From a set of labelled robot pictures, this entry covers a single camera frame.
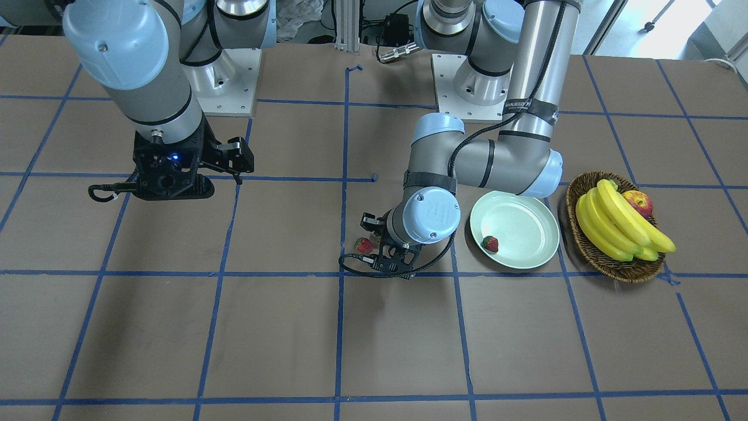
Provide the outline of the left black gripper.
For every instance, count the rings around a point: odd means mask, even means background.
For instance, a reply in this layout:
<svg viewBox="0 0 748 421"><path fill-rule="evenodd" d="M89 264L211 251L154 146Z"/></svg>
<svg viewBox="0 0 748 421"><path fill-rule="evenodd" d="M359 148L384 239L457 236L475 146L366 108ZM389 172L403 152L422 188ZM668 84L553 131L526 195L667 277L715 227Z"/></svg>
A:
<svg viewBox="0 0 748 421"><path fill-rule="evenodd" d="M363 213L361 227L378 237L378 248L363 260L371 269L388 275L411 279L415 274L415 262L421 250L421 244L402 245L393 239L386 226L386 218L376 218L374 214Z"/></svg>

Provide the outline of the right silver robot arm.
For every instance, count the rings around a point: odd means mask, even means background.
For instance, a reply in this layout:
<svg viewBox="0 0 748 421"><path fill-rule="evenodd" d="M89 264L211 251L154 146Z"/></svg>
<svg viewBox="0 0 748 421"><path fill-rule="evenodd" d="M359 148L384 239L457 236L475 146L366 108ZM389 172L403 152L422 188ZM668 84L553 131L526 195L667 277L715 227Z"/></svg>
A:
<svg viewBox="0 0 748 421"><path fill-rule="evenodd" d="M217 140L207 117L251 114L260 51L277 40L275 1L76 1L63 28L136 130L133 173L91 185L91 199L208 199L201 168L238 185L254 171L248 142Z"/></svg>

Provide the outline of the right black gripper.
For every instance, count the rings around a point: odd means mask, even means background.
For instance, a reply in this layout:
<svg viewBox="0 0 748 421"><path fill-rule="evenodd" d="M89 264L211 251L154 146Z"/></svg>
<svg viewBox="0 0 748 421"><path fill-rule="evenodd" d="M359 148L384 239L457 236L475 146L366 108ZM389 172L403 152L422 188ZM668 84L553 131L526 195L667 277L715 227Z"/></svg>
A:
<svg viewBox="0 0 748 421"><path fill-rule="evenodd" d="M243 137L217 141L206 117L192 135L166 144L134 136L133 160L138 170L134 195L147 201L209 199L213 183L199 168L226 172L241 184L241 174L254 171L254 155Z"/></svg>

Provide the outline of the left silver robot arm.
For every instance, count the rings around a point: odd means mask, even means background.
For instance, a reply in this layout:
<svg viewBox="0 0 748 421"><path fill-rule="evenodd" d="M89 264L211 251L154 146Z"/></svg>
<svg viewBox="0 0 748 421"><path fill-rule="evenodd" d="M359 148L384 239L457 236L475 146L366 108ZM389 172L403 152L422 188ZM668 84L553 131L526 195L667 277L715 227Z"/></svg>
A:
<svg viewBox="0 0 748 421"><path fill-rule="evenodd" d="M558 120L580 1L420 1L414 38L427 50L466 57L460 85L477 103L483 82L504 88L501 120L466 135L449 113L421 117L404 170L403 197L361 226L379 237L379 250L354 258L369 264L374 279L409 279L427 244L452 243L460 223L459 185L543 199L563 173L563 158L550 147Z"/></svg>

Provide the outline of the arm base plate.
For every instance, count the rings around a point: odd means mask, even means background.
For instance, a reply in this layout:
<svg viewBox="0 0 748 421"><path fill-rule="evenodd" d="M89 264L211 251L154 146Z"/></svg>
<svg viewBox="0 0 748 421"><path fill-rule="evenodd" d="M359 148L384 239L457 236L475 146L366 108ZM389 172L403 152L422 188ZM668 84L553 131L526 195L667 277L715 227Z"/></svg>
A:
<svg viewBox="0 0 748 421"><path fill-rule="evenodd" d="M484 75L467 56L432 55L438 111L469 123L498 123L503 119L511 74Z"/></svg>
<svg viewBox="0 0 748 421"><path fill-rule="evenodd" d="M184 66L205 115L253 115L263 52L259 49L223 50L213 63Z"/></svg>

